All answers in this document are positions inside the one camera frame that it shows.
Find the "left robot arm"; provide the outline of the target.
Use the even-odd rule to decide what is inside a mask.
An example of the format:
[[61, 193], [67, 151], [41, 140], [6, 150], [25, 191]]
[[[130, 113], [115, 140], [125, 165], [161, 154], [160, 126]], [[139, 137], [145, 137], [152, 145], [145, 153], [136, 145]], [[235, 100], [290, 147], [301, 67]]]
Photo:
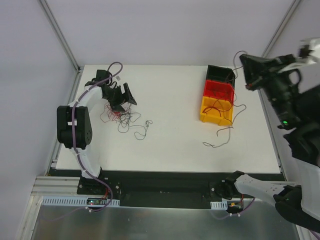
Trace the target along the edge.
[[81, 169], [82, 177], [91, 179], [88, 188], [99, 195], [105, 191], [106, 183], [98, 176], [101, 173], [99, 159], [91, 148], [93, 129], [90, 112], [104, 99], [116, 113], [125, 111], [123, 104], [136, 105], [128, 83], [118, 84], [118, 76], [109, 70], [98, 69], [96, 76], [85, 83], [83, 92], [68, 105], [60, 105], [56, 110], [57, 140], [69, 149]]

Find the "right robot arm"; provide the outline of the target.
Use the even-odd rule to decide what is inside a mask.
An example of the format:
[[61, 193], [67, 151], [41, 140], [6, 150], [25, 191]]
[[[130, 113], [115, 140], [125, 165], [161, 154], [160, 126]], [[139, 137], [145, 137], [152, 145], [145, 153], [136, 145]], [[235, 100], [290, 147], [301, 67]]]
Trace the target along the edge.
[[279, 121], [287, 130], [284, 138], [296, 160], [301, 183], [277, 187], [235, 171], [225, 180], [228, 198], [250, 195], [274, 206], [288, 222], [313, 232], [320, 230], [320, 88], [305, 92], [290, 80], [291, 73], [317, 64], [320, 59], [307, 55], [278, 56], [273, 59], [242, 54], [239, 57], [250, 91], [263, 90]]

